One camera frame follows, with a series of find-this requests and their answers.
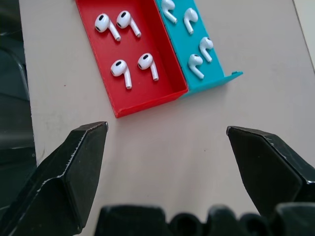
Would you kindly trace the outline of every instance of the plastic tray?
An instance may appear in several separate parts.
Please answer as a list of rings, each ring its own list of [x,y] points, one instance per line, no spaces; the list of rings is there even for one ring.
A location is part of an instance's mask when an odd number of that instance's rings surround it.
[[[155,0],[76,0],[76,4],[117,118],[175,100],[188,91]],[[141,30],[140,39],[131,27],[116,26],[122,37],[120,42],[115,41],[109,30],[104,33],[95,30],[99,14],[107,14],[116,25],[117,16],[123,10],[131,13]],[[140,70],[137,66],[144,53],[154,57],[159,74],[157,82],[153,81],[150,69]],[[111,74],[110,67],[118,59],[127,62],[131,90],[125,88],[123,76]]]
[[[164,16],[161,8],[162,0],[155,1],[159,7],[160,15],[164,21],[177,58],[187,80],[189,87],[188,94],[223,85],[243,74],[242,72],[233,72],[230,76],[224,75],[223,69],[215,51],[216,42],[213,42],[214,48],[210,51],[210,56],[213,59],[212,62],[208,63],[205,60],[199,50],[199,43],[203,37],[209,37],[209,35],[204,27],[198,8],[193,0],[173,0],[175,3],[175,9],[170,12],[177,18],[177,24],[173,24]],[[189,35],[184,25],[184,13],[190,7],[197,12],[199,18],[198,22],[192,23],[192,27],[194,29],[193,35]],[[191,54],[198,54],[203,59],[203,64],[198,67],[199,70],[205,75],[203,80],[197,78],[188,67],[188,60]]]

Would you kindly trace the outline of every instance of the gray table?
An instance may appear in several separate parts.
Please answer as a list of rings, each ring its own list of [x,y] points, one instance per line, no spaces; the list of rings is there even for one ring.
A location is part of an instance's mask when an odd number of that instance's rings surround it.
[[[213,204],[256,211],[225,129],[278,134],[315,166],[315,75],[291,0],[196,0],[225,72],[220,88],[115,119],[73,0],[21,0],[38,162],[70,130],[109,122],[88,224],[118,203],[162,206],[205,220]]]

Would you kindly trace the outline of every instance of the white earbud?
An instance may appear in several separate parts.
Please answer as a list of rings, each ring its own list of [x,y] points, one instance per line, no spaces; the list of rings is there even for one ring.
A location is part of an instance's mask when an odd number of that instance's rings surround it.
[[[126,88],[127,89],[132,88],[130,72],[129,72],[127,63],[124,60],[115,61],[112,67],[110,68],[110,70],[113,76],[115,77],[118,77],[124,74]]]
[[[175,3],[172,0],[162,0],[162,11],[164,13],[164,16],[170,20],[172,23],[176,24],[177,19],[175,16],[173,16],[169,11],[175,9]]]
[[[118,31],[116,30],[114,24],[111,22],[111,20],[109,19],[109,17],[106,14],[100,14],[96,21],[95,21],[95,29],[100,32],[103,33],[105,30],[107,30],[109,28],[109,30],[112,32],[114,38],[117,41],[121,40],[121,37],[118,33]]]
[[[198,14],[194,9],[188,8],[184,14],[184,23],[189,34],[193,34],[193,28],[190,24],[191,21],[196,23],[198,21]]]
[[[191,71],[199,78],[203,79],[205,76],[200,72],[200,70],[197,69],[197,65],[201,65],[203,63],[203,59],[198,56],[197,54],[192,54],[188,61],[188,66],[191,69]]]
[[[135,23],[135,21],[133,20],[133,18],[131,17],[131,14],[128,11],[122,11],[118,17],[117,17],[117,25],[124,29],[128,26],[131,26],[134,34],[140,38],[141,37],[141,32],[137,26],[137,24]]]
[[[138,66],[141,70],[151,68],[152,77],[154,81],[158,81],[158,70],[153,60],[153,56],[150,53],[143,54],[138,60]]]
[[[203,37],[199,44],[199,49],[207,62],[212,62],[212,58],[206,49],[213,49],[213,42],[208,37]]]

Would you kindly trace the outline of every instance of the teal tray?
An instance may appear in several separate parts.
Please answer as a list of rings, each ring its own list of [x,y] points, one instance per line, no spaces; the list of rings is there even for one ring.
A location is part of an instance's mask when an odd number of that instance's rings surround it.
[[[189,87],[189,91],[184,96],[223,85],[243,74],[243,72],[236,71],[230,76],[225,76],[215,51],[216,42],[213,42],[214,48],[210,51],[210,56],[213,59],[211,63],[208,63],[201,54],[199,50],[200,40],[203,37],[209,37],[210,39],[211,37],[204,27],[194,0],[173,0],[175,9],[170,12],[177,18],[177,24],[173,24],[164,16],[161,8],[162,0],[155,1]],[[184,24],[184,13],[190,7],[198,14],[198,22],[191,23],[194,30],[193,35],[189,35]],[[197,67],[205,75],[203,80],[197,78],[188,67],[188,60],[191,54],[197,54],[203,59],[202,65]]]

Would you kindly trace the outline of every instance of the earbud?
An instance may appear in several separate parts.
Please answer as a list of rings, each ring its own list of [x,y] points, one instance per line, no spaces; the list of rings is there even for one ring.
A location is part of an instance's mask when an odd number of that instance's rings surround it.
[[[184,14],[184,23],[189,34],[193,34],[193,28],[190,24],[191,21],[196,23],[198,21],[198,14],[194,9],[188,8]]]
[[[170,20],[172,23],[176,24],[177,19],[175,16],[173,16],[169,10],[174,10],[175,9],[175,3],[172,0],[162,0],[162,11],[164,13],[164,16]]]
[[[127,63],[124,60],[115,61],[112,67],[110,68],[110,70],[113,76],[115,77],[118,77],[124,74],[126,88],[127,89],[132,88],[130,72],[129,72]]]
[[[95,21],[95,29],[98,32],[103,33],[108,28],[112,32],[114,38],[117,41],[120,41],[121,37],[118,31],[116,30],[115,26],[113,25],[113,23],[110,21],[109,17],[104,13],[100,14]]]
[[[203,63],[203,59],[198,56],[197,54],[192,54],[188,61],[188,66],[191,69],[191,71],[199,78],[203,79],[205,76],[200,72],[200,70],[197,69],[197,65],[201,65]]]
[[[141,32],[137,26],[137,24],[135,23],[135,21],[133,20],[133,18],[131,17],[131,14],[128,11],[122,11],[118,17],[117,17],[117,25],[124,29],[127,26],[131,26],[134,34],[140,38],[141,37]]]
[[[212,58],[206,49],[213,49],[213,42],[208,37],[203,37],[199,44],[199,49],[207,62],[212,62]]]
[[[158,81],[158,70],[153,60],[153,56],[150,53],[143,54],[138,60],[138,66],[141,70],[151,68],[152,77],[154,81]]]

